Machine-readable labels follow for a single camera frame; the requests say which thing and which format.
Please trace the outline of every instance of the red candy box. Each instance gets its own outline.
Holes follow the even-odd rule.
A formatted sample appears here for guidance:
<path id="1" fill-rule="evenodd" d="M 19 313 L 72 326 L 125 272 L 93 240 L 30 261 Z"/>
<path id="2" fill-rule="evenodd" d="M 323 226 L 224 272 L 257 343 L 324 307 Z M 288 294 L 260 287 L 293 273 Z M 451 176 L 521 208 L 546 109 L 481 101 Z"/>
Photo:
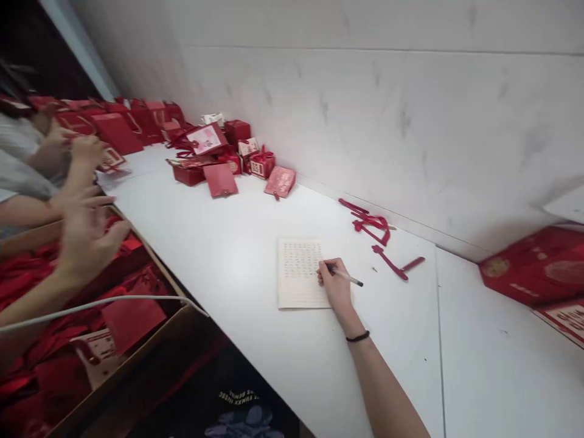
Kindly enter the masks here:
<path id="1" fill-rule="evenodd" d="M 166 160 L 172 166 L 172 172 L 175 180 L 192 187 L 205 180 L 203 167 L 211 164 L 217 164 L 217 160 L 211 157 L 195 157 L 185 160 Z"/>
<path id="2" fill-rule="evenodd" d="M 233 146 L 237 146 L 240 140 L 246 140 L 251 137 L 251 126 L 241 120 L 228 120 L 225 122 L 224 129 L 227 141 Z"/>
<path id="3" fill-rule="evenodd" d="M 485 285 L 528 306 L 584 291 L 584 233 L 549 226 L 479 264 Z"/>
<path id="4" fill-rule="evenodd" d="M 268 179 L 269 174 L 276 165 L 276 157 L 273 152 L 266 152 L 266 147 L 262 146 L 262 151 L 253 154 L 249 159 L 251 174 L 258 178 Z"/>

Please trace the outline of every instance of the red envelope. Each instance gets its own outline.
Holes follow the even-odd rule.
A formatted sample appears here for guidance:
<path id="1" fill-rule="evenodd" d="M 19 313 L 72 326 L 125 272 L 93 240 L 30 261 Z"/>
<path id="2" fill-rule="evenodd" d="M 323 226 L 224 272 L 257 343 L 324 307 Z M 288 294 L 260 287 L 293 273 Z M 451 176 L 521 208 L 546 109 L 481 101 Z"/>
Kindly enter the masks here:
<path id="1" fill-rule="evenodd" d="M 91 118 L 97 124 L 102 139 L 119 154 L 128 155 L 144 150 L 142 142 L 132 132 L 121 114 L 101 114 Z"/>
<path id="2" fill-rule="evenodd" d="M 129 295 L 152 295 L 152 292 L 148 284 L 141 280 Z M 153 299 L 115 301 L 102 309 L 102 315 L 120 356 L 166 319 Z"/>
<path id="3" fill-rule="evenodd" d="M 227 163 L 203 167 L 212 197 L 239 193 L 231 166 Z"/>

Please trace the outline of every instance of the white wall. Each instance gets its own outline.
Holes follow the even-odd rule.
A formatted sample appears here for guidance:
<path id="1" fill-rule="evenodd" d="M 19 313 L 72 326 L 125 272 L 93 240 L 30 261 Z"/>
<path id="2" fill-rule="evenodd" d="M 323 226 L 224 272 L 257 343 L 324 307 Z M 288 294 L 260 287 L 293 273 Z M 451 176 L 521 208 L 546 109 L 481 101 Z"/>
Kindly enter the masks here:
<path id="1" fill-rule="evenodd" d="M 469 259 L 584 179 L 582 0 L 74 5 L 123 92 L 250 121 L 307 185 Z"/>

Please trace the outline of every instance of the gray shirt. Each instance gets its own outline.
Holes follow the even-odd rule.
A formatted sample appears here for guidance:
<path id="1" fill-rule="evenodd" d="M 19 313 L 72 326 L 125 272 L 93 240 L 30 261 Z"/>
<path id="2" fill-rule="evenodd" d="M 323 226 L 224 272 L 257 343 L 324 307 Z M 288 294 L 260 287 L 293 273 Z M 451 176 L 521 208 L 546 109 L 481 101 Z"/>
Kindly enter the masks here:
<path id="1" fill-rule="evenodd" d="M 14 122 L 20 124 L 18 120 L 0 114 L 0 203 L 15 195 L 31 196 L 41 201 L 48 201 L 57 194 L 58 189 L 47 178 L 22 161 L 36 152 L 38 144 L 33 141 L 33 131 L 26 133 L 28 131 L 26 123 L 23 123 L 24 128 L 23 125 L 15 128 Z M 25 230 L 24 227 L 8 227 L 0 224 L 0 238 Z"/>

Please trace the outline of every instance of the red box with gold pattern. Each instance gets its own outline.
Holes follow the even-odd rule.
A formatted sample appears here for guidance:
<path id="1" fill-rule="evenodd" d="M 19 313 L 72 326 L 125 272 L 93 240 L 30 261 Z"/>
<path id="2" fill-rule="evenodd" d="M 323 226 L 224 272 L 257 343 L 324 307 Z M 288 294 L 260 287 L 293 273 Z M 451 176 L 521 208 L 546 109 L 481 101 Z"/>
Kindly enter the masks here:
<path id="1" fill-rule="evenodd" d="M 234 175 L 241 175 L 242 173 L 242 159 L 236 153 L 224 153 L 217 157 L 220 163 L 227 163 L 231 168 L 231 173 Z"/>
<path id="2" fill-rule="evenodd" d="M 172 166 L 175 180 L 189 187 L 195 186 L 205 180 L 203 167 L 217 164 L 217 160 L 211 157 L 195 157 L 185 160 L 166 160 Z"/>
<path id="3" fill-rule="evenodd" d="M 584 298 L 540 307 L 534 313 L 584 348 Z"/>
<path id="4" fill-rule="evenodd" d="M 487 287 L 531 307 L 573 298 L 584 291 L 584 233 L 546 227 L 479 267 Z"/>

